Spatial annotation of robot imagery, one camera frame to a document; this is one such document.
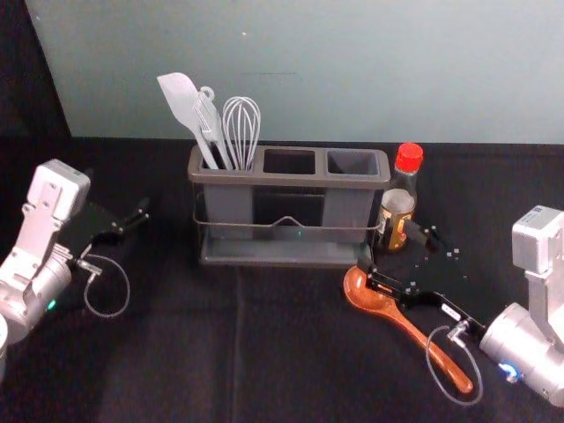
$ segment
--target light blue wall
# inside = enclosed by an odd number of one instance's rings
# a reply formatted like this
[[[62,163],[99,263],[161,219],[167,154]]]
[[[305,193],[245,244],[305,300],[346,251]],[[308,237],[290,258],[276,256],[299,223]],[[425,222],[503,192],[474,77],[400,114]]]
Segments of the light blue wall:
[[[181,71],[256,99],[261,139],[564,143],[561,0],[27,4],[75,136],[191,137]]]

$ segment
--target cable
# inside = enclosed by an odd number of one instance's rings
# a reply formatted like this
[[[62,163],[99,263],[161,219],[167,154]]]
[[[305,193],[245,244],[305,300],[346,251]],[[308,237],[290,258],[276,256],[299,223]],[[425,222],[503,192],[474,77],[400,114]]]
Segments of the cable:
[[[429,358],[429,347],[431,345],[431,340],[433,339],[434,335],[440,330],[448,330],[448,329],[450,329],[449,326],[446,325],[439,326],[429,334],[429,338],[427,339],[427,344],[425,345],[425,360],[427,360],[427,365],[429,366],[429,370],[431,371],[431,375],[433,376],[434,381],[437,383],[437,385],[439,385],[439,388],[441,389],[445,397],[448,398],[453,403],[461,405],[462,407],[470,407],[472,405],[479,403],[480,400],[482,399],[482,396],[484,395],[484,384],[482,382],[482,374],[479,371],[478,364],[476,363],[474,357],[472,356],[472,353],[468,350],[468,347],[464,344],[459,345],[464,350],[466,355],[468,355],[468,358],[470,359],[470,362],[474,367],[474,371],[476,372],[476,376],[478,377],[478,396],[472,399],[472,401],[460,401],[459,399],[454,398],[452,395],[450,395],[447,392],[447,390],[444,388],[444,386],[442,386],[441,381],[439,381],[439,378],[437,377],[437,374],[435,373],[433,366],[431,365],[431,359]]]
[[[92,304],[90,303],[90,301],[88,300],[88,291],[90,290],[90,286],[92,285],[92,282],[93,282],[93,279],[88,279],[88,282],[86,282],[85,292],[84,292],[86,307],[94,315],[96,315],[98,317],[102,317],[104,319],[111,319],[111,318],[119,316],[121,313],[123,313],[125,311],[127,306],[129,306],[129,304],[130,304],[131,287],[130,287],[130,279],[127,277],[127,273],[125,273],[125,270],[123,269],[122,266],[120,266],[120,264],[117,261],[115,261],[115,260],[113,260],[109,257],[99,256],[97,254],[86,254],[86,256],[89,256],[89,257],[92,257],[92,258],[98,258],[100,260],[106,260],[107,262],[110,262],[115,267],[117,267],[117,269],[122,273],[123,278],[125,279],[125,286],[126,286],[126,289],[127,289],[127,294],[125,296],[125,302],[123,303],[123,306],[119,310],[115,311],[114,313],[101,313],[100,311],[95,309],[92,306]]]

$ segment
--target gray utensil holder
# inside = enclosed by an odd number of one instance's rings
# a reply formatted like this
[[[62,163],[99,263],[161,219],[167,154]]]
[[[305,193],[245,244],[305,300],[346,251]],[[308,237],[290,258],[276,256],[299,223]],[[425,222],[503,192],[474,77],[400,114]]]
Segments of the gray utensil holder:
[[[346,266],[375,230],[373,200],[390,168],[379,150],[259,145],[249,171],[213,170],[195,147],[188,177],[203,200],[194,210],[203,263]],[[296,206],[300,199],[312,206]],[[305,217],[298,210],[308,208]],[[264,221],[257,214],[268,209],[275,217]]]

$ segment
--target bottle label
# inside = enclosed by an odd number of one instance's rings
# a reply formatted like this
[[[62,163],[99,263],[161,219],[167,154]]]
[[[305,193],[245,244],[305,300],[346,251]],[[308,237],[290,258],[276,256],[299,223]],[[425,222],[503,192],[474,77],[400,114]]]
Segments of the bottle label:
[[[380,235],[379,245],[388,251],[397,251],[405,245],[404,222],[412,219],[413,210],[406,213],[392,213],[386,207],[380,207],[376,231]]]

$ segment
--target white spatula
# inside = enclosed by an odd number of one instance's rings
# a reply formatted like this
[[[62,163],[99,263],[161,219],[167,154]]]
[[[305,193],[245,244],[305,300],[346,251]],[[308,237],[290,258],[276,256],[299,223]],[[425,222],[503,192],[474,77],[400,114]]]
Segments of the white spatula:
[[[194,133],[197,145],[200,147],[208,168],[218,169],[218,164],[202,134],[200,117],[194,109],[198,101],[198,90],[194,83],[186,75],[179,72],[162,75],[157,77],[157,80],[176,120]]]

